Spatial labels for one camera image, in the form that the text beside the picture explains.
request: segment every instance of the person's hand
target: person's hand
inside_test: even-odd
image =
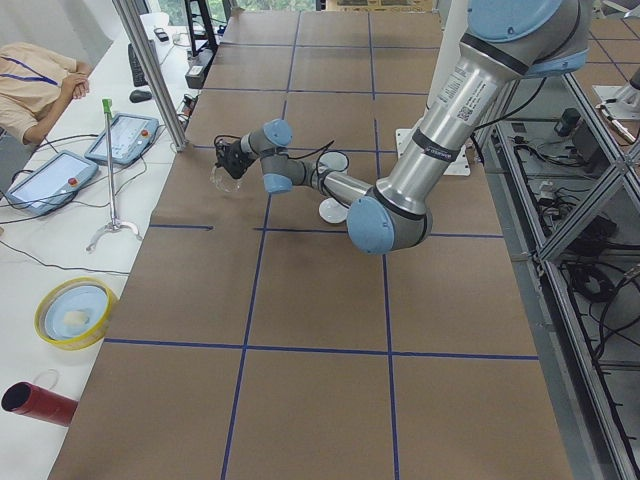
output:
[[[62,80],[61,95],[78,99],[89,93],[89,79],[81,73],[70,73]]]

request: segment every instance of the blue joint cap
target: blue joint cap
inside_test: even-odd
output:
[[[372,197],[361,197],[349,208],[347,229],[353,244],[365,253],[391,251],[395,232],[389,212]]]
[[[527,71],[524,78],[550,77],[575,72],[587,62],[588,50],[547,62],[536,63]]]
[[[485,42],[511,42],[538,30],[563,0],[469,0],[469,30]]]
[[[267,193],[277,195],[278,193],[287,193],[293,189],[293,182],[289,177],[278,173],[265,173],[262,176],[264,181],[264,189]]]
[[[262,131],[267,139],[276,147],[286,147],[291,143],[291,139],[293,138],[289,124],[279,118],[265,123],[262,126]]]

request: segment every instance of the tripod base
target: tripod base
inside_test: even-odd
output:
[[[91,237],[91,242],[87,246],[86,251],[89,253],[93,252],[96,249],[96,246],[98,245],[98,241],[105,233],[118,233],[119,231],[125,228],[128,228],[129,230],[131,230],[133,234],[136,236],[136,238],[142,241],[142,237],[140,236],[140,230],[138,230],[138,227],[135,223],[123,222],[116,218],[111,222],[107,223],[104,227],[100,228],[96,233],[93,234],[93,237]]]

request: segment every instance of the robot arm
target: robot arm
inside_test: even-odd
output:
[[[426,198],[480,123],[502,87],[523,77],[558,75],[586,61],[592,0],[469,0],[461,57],[432,108],[416,125],[403,156],[375,185],[315,161],[286,155],[291,129],[274,120],[218,148],[218,166],[234,178],[260,159],[265,188],[306,185],[351,205],[349,236],[366,253],[422,242],[431,230]],[[242,168],[230,168],[240,152]]]

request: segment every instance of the red cup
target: red cup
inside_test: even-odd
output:
[[[68,427],[78,402],[27,382],[16,383],[2,397],[7,412]]]

